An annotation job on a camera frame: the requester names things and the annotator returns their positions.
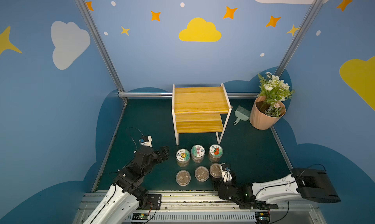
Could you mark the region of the clear lid seed container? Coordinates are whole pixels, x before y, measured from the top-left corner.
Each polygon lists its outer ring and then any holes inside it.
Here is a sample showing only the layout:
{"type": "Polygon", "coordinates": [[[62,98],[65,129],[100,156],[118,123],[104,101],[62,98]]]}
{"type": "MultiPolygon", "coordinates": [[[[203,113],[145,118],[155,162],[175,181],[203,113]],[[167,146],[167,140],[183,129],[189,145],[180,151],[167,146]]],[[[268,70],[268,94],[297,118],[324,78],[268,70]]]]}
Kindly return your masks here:
{"type": "Polygon", "coordinates": [[[222,178],[222,170],[221,165],[218,163],[214,163],[210,166],[210,175],[215,179],[221,179],[222,178]]]}
{"type": "Polygon", "coordinates": [[[191,175],[186,170],[181,170],[176,175],[176,182],[179,186],[187,186],[191,181],[191,175]]]}
{"type": "Polygon", "coordinates": [[[199,182],[205,182],[210,177],[209,170],[204,166],[199,166],[195,169],[194,176],[199,182]]]}

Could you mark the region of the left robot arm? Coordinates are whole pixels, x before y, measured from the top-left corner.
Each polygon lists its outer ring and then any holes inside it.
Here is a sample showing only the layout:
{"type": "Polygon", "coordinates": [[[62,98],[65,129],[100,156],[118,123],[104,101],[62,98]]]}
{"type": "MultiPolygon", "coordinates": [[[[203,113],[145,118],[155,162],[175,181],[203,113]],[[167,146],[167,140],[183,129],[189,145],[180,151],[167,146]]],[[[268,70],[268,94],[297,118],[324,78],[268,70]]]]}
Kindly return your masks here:
{"type": "Polygon", "coordinates": [[[148,202],[148,190],[141,187],[146,174],[153,166],[169,159],[169,147],[155,151],[141,146],[133,160],[120,169],[107,194],[86,219],[86,224],[121,224],[138,207],[148,202]]]}

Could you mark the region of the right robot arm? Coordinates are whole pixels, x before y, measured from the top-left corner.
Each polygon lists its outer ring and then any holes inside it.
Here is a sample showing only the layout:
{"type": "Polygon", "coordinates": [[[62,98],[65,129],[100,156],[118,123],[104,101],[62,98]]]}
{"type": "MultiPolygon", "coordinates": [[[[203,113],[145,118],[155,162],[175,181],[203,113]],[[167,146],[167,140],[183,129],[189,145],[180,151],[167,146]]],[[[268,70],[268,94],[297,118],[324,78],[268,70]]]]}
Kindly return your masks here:
{"type": "Polygon", "coordinates": [[[309,200],[316,203],[338,203],[341,199],[326,170],[294,168],[284,178],[237,186],[234,174],[226,170],[217,185],[222,200],[236,203],[240,209],[277,209],[283,201],[309,200]]]}

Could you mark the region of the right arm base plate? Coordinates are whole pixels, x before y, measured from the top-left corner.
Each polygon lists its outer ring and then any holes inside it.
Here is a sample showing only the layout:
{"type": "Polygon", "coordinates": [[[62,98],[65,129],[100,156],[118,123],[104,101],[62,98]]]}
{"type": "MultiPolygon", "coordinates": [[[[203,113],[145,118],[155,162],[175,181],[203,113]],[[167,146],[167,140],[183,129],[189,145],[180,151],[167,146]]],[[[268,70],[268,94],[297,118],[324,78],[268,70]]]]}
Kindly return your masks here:
{"type": "Polygon", "coordinates": [[[240,209],[258,209],[258,210],[273,210],[279,209],[277,204],[266,204],[264,202],[248,202],[238,204],[240,209]]]}

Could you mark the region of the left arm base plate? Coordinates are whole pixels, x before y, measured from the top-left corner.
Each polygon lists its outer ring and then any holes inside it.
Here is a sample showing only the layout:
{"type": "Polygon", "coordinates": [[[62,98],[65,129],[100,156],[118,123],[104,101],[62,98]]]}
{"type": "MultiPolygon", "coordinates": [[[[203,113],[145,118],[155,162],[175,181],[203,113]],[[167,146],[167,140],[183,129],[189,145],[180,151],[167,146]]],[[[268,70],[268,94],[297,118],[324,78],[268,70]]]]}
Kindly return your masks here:
{"type": "Polygon", "coordinates": [[[160,210],[162,194],[149,194],[145,203],[140,203],[138,210],[160,210]]]}

